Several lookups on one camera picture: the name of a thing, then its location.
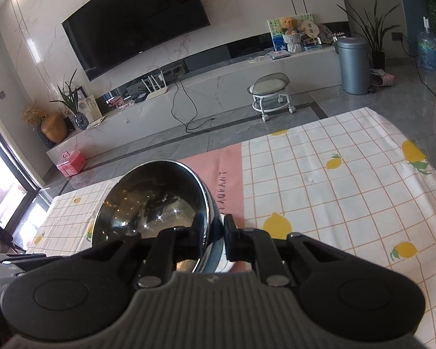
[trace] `rolling stool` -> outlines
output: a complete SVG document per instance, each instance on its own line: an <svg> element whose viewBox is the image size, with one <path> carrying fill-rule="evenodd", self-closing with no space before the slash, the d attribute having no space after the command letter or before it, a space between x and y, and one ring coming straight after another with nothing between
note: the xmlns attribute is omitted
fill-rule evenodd
<svg viewBox="0 0 436 349"><path fill-rule="evenodd" d="M286 88L289 85L289 79L284 73L272 73L267 76L259 78L254 85L249 86L247 91L253 96L252 107L254 110L261 112L261 118L263 122L270 119L268 114L272 111L289 109L290 113L296 111L296 108L292 106L291 97L286 92ZM271 97L278 96L278 102L281 104L284 102L284 98L287 100L282 106L275 107L273 109L264 109L263 101L270 99Z"/></svg>

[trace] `pink stripe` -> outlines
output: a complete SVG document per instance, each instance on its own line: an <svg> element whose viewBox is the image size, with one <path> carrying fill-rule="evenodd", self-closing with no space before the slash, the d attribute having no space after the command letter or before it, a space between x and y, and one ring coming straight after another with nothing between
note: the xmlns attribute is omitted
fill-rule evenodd
<svg viewBox="0 0 436 349"><path fill-rule="evenodd" d="M244 228L242 146L240 143L181 160L208 186L221 213Z"/></svg>

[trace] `gray trash can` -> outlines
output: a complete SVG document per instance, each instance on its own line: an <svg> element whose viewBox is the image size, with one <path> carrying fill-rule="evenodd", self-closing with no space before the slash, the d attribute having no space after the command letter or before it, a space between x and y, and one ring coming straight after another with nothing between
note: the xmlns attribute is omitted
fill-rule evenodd
<svg viewBox="0 0 436 349"><path fill-rule="evenodd" d="M367 94L370 86L370 46L363 38L339 38L342 88L350 94Z"/></svg>

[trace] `black screen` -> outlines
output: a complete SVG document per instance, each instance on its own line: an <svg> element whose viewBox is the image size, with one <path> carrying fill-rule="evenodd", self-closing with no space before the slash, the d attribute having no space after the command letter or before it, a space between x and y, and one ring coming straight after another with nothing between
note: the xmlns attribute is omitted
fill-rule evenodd
<svg viewBox="0 0 436 349"><path fill-rule="evenodd" d="M200 0L91 0L63 22L89 80L208 25Z"/></svg>

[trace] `blue glass vase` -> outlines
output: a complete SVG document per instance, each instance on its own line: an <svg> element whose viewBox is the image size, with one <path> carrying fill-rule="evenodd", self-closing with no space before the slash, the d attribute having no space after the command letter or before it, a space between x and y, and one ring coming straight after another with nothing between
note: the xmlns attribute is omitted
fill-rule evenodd
<svg viewBox="0 0 436 349"><path fill-rule="evenodd" d="M85 130L88 126L88 119L84 113L77 113L74 115L74 122L81 130Z"/></svg>

